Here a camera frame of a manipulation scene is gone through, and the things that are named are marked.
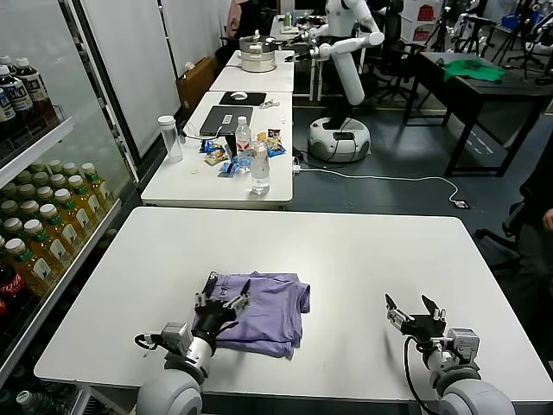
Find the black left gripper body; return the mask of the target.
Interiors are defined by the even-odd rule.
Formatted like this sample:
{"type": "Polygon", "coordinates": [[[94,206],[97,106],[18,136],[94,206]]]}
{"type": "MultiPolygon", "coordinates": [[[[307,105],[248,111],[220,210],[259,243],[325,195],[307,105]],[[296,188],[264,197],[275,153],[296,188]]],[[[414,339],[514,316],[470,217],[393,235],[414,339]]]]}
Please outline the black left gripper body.
{"type": "Polygon", "coordinates": [[[196,307],[195,312],[193,337],[202,338],[206,342],[215,342],[223,326],[237,319],[236,311],[222,300],[207,300],[204,305],[196,307]]]}

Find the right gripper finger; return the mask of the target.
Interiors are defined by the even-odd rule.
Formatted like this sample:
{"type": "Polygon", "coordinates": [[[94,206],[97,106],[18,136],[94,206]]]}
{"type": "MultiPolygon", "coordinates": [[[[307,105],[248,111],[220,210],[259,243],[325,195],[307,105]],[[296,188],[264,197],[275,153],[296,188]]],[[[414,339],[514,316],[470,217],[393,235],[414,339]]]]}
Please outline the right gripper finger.
{"type": "Polygon", "coordinates": [[[385,293],[386,318],[396,329],[401,329],[405,322],[410,320],[410,316],[401,311],[391,296],[385,293]]]}
{"type": "Polygon", "coordinates": [[[425,295],[422,295],[422,300],[425,308],[429,312],[430,316],[438,322],[445,322],[446,321],[446,310],[441,309],[436,302],[431,300],[430,298],[426,297],[425,295]]]}

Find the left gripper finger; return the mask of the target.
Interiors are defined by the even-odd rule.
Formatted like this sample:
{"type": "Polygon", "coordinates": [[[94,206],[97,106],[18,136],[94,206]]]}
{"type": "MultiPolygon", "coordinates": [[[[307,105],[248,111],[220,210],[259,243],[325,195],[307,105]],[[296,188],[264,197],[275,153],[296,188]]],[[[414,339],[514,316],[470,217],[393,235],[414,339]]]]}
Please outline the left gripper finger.
{"type": "Polygon", "coordinates": [[[196,292],[194,296],[194,307],[201,308],[207,304],[207,300],[211,297],[215,287],[215,276],[210,275],[201,292],[196,292]]]}
{"type": "Polygon", "coordinates": [[[235,315],[241,315],[242,312],[249,306],[250,304],[250,290],[251,286],[251,280],[248,279],[243,286],[240,293],[233,299],[227,301],[224,303],[223,308],[225,310],[229,310],[230,312],[233,312],[235,315]]]}

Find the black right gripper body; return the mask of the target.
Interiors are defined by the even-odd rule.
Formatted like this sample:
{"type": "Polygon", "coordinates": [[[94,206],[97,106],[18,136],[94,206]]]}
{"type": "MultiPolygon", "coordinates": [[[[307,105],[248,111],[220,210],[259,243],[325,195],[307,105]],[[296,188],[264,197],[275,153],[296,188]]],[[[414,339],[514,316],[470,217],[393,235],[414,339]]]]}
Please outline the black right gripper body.
{"type": "Polygon", "coordinates": [[[442,337],[446,328],[445,322],[435,321],[430,315],[409,315],[410,320],[400,329],[403,335],[411,335],[417,341],[430,341],[442,337]]]}

